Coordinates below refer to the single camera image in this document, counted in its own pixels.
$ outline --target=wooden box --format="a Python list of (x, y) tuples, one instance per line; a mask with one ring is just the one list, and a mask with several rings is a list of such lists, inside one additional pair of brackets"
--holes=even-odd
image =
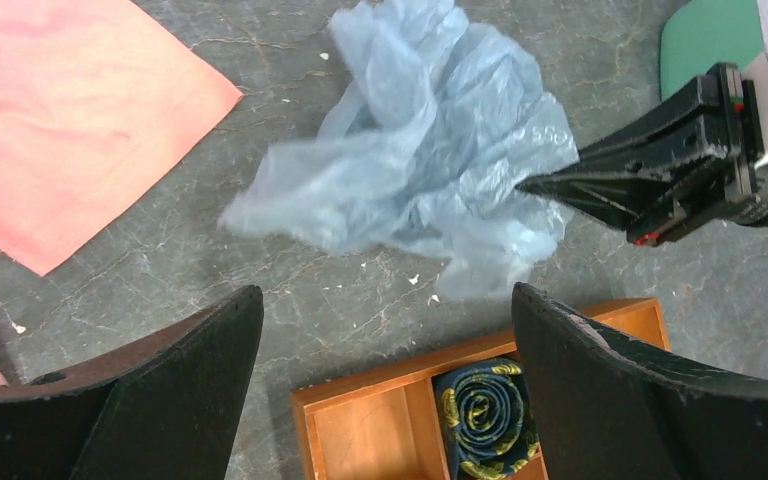
[[(656, 299), (624, 299), (582, 310), (669, 349)], [(518, 357), (513, 331), (336, 379), (293, 393), (308, 480), (458, 480), (446, 471), (431, 379), (493, 357)], [(513, 480), (545, 480), (542, 458)]]

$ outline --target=gray table surface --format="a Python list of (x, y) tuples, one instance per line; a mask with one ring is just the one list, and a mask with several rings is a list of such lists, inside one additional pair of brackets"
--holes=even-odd
[[(438, 261), (387, 249), (330, 258), (286, 238), (217, 231), (218, 213), (251, 181), (266, 146), (314, 135), (346, 87), (324, 27), (352, 1), (137, 3), (247, 96), (46, 278), (0, 254), (0, 369), (27, 380), (169, 325), (236, 287), (260, 285), (263, 338), (228, 478), (301, 478), (292, 390), (501, 330), (509, 305), (432, 301)], [(657, 103), (660, 31), (684, 2), (461, 3), (472, 20), (498, 26), (536, 55), (583, 145)], [(650, 250), (578, 216), (531, 280), (573, 306), (656, 296), (676, 352), (768, 377), (766, 230), (716, 222)]]

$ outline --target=blue and yellow rolled cloth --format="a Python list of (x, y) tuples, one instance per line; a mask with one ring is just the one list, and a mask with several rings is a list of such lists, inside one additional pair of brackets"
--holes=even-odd
[(494, 358), (434, 380), (449, 475), (501, 480), (522, 469), (537, 452), (537, 429), (522, 368)]

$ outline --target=translucent plastic bag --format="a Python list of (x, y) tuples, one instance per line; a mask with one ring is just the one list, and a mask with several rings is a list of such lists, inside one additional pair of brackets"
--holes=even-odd
[(448, 259), (442, 295), (510, 296), (571, 216), (514, 185), (578, 160), (534, 58), (452, 0), (360, 3), (329, 27), (354, 81), (316, 140), (269, 148), (220, 224)]

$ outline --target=green container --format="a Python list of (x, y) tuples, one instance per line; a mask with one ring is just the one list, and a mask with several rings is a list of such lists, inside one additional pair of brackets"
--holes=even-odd
[(692, 0), (661, 35), (661, 98), (717, 62), (743, 70), (763, 51), (756, 0)]

